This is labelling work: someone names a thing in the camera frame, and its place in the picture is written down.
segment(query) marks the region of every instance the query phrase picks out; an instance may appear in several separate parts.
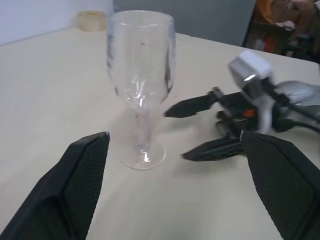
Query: white table surface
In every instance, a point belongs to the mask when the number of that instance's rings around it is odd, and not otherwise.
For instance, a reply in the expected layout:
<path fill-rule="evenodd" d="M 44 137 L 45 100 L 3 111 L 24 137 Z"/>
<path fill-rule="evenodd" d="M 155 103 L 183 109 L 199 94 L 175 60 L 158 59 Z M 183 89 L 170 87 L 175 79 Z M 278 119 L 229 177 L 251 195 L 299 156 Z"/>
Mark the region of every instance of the white table surface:
<path fill-rule="evenodd" d="M 148 171 L 121 164 L 112 139 L 132 121 L 106 74 L 106 33 L 71 28 L 0 47 L 0 231 L 42 175 L 81 137 L 109 131 L 101 195 L 88 240 L 280 240 L 245 157 L 218 162 L 180 158 L 219 138 L 218 106 L 185 119 L 162 118 L 178 101 L 219 86 L 238 91 L 227 69 L 243 48 L 177 35 L 176 82 L 154 114 L 165 161 Z M 320 84 L 317 64 L 259 52 L 277 82 Z M 320 137 L 294 129 L 296 144 L 320 168 Z"/>

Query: tape roll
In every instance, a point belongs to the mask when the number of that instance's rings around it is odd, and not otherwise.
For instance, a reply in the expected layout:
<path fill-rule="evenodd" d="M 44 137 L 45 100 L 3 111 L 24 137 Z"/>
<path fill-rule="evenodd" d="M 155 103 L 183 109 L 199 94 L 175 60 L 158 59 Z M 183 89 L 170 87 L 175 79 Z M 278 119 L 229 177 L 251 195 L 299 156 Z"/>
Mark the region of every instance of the tape roll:
<path fill-rule="evenodd" d="M 107 17 L 103 11 L 81 11 L 77 14 L 78 28 L 84 32 L 100 32 L 107 29 Z"/>

